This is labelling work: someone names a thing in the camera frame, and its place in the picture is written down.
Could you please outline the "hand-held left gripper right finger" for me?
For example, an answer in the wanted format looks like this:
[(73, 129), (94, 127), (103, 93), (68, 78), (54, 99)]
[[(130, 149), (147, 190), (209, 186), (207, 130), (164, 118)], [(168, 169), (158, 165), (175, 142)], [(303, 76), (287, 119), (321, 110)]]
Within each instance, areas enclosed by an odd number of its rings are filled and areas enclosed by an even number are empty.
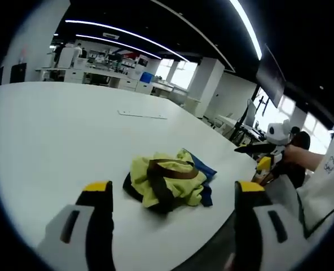
[(235, 182), (235, 270), (294, 270), (307, 252), (297, 217), (255, 182)]

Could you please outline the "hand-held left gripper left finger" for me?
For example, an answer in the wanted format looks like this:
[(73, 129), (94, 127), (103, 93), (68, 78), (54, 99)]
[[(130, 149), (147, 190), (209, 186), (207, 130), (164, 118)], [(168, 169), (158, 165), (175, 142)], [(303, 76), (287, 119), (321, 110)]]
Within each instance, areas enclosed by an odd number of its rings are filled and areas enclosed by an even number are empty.
[(46, 226), (37, 252), (52, 270), (113, 270), (113, 186), (84, 187)]

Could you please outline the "person's right hand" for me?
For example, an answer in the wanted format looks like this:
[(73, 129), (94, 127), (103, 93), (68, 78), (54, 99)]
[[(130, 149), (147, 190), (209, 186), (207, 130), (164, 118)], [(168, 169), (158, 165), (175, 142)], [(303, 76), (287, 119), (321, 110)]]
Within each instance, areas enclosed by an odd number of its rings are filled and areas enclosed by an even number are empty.
[(299, 148), (294, 145), (287, 145), (282, 153), (282, 164), (296, 164)]

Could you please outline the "person's left hand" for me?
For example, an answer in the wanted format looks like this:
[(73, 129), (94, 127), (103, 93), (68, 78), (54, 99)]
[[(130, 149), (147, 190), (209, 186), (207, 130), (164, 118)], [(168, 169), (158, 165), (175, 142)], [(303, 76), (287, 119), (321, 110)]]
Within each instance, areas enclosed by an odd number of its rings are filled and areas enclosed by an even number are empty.
[(235, 253), (231, 253), (225, 263), (225, 266), (223, 268), (224, 271), (234, 271), (235, 266)]

